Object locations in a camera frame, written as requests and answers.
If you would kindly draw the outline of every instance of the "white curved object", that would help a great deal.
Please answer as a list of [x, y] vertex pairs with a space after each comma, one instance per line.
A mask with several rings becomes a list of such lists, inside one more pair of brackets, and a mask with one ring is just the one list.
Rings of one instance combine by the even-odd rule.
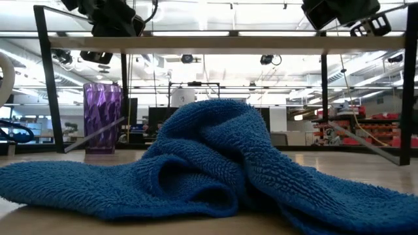
[[0, 67], [3, 71], [3, 82], [0, 87], [0, 107], [2, 107], [10, 97], [14, 86], [14, 66], [10, 59], [0, 52]]

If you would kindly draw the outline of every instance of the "ceiling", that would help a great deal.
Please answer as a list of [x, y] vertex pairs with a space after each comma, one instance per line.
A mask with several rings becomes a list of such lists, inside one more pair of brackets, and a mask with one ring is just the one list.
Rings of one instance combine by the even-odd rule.
[[[381, 10], [387, 10], [404, 4], [400, 0], [380, 0]], [[280, 31], [279, 35], [314, 35], [314, 29], [304, 17], [300, 9], [302, 0], [160, 0], [159, 10], [154, 21], [146, 26], [148, 31]], [[36, 39], [36, 25], [33, 15], [33, 5], [47, 5], [49, 7], [65, 10], [61, 1], [45, 0], [17, 0], [0, 1], [0, 52], [8, 52], [9, 57], [26, 64], [20, 68], [21, 76], [16, 79], [15, 94], [36, 95], [45, 98], [44, 75], [42, 59], [40, 57], [39, 41]], [[139, 16], [147, 18], [151, 11], [151, 1], [135, 1], [135, 10]], [[397, 10], [387, 14], [393, 31], [402, 32], [406, 27], [406, 10]], [[74, 20], [67, 16], [47, 12], [48, 30], [66, 31], [68, 36], [91, 36], [91, 25]], [[340, 29], [341, 35], [347, 35], [346, 30]], [[77, 51], [72, 51], [73, 63], [68, 66], [60, 65], [55, 61], [57, 87], [81, 87], [86, 82], [112, 83], [121, 82], [120, 55], [114, 55], [110, 68], [103, 69], [96, 63], [82, 60]], [[355, 86], [361, 82], [382, 76], [371, 82], [363, 82], [362, 86], [391, 86], [393, 82], [401, 79], [400, 71], [403, 63], [389, 63], [387, 58], [395, 53], [402, 52], [374, 52], [368, 54], [342, 55], [346, 65], [348, 82]], [[283, 55], [276, 56], [274, 63], [280, 65], [261, 65], [261, 55], [193, 55], [197, 63], [183, 64], [181, 55], [148, 55], [147, 60], [142, 55], [132, 56], [132, 86], [151, 87], [166, 86], [172, 82], [219, 82], [221, 86], [248, 86], [255, 82], [257, 86], [320, 86], [321, 64], [319, 55]], [[339, 55], [328, 56], [329, 86], [344, 87], [344, 79], [340, 76], [341, 61]], [[38, 88], [25, 88], [25, 86], [38, 86]], [[79, 101], [81, 92], [70, 92], [77, 96]], [[158, 104], [166, 104], [166, 88], [157, 90]], [[198, 99], [206, 99], [211, 91], [196, 91]], [[373, 90], [354, 91], [356, 97], [373, 93]], [[134, 90], [133, 97], [139, 98], [142, 106], [155, 105], [155, 91], [152, 89]], [[321, 101], [314, 102], [320, 97], [316, 89], [286, 89], [272, 91], [267, 89], [225, 89], [221, 92], [223, 97], [249, 97], [248, 102], [257, 105], [275, 104], [312, 104], [319, 105]], [[330, 90], [330, 97], [338, 100], [344, 96], [340, 89]]]

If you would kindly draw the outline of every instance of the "white shelf board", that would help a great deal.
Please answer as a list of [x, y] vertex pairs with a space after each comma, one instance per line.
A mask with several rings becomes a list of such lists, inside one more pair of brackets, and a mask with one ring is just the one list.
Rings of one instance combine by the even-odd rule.
[[404, 48], [404, 37], [50, 37], [52, 48], [125, 54], [348, 54]]

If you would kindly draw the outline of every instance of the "towel fold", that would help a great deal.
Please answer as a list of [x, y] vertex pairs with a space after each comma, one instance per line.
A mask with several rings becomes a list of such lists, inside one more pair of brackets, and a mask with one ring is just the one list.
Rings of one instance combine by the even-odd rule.
[[418, 198], [300, 166], [271, 146], [261, 115], [240, 102], [180, 108], [141, 160], [0, 168], [0, 196], [101, 219], [282, 213], [306, 234], [418, 234]]

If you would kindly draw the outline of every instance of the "table surface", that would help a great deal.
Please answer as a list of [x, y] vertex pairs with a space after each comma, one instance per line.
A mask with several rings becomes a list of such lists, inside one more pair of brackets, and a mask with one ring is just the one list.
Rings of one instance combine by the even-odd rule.
[[[68, 154], [36, 153], [0, 157], [0, 166], [24, 161], [79, 161], [94, 165], [118, 165], [139, 160], [144, 151], [120, 150], [115, 155], [85, 155], [84, 151]], [[359, 153], [289, 152], [295, 162], [316, 167], [340, 178], [388, 187], [418, 195], [418, 159], [410, 166], [395, 166], [383, 157]], [[235, 217], [212, 219], [205, 216], [139, 219], [104, 222], [76, 212], [35, 208], [0, 199], [0, 234], [299, 234], [279, 215], [240, 212]]]

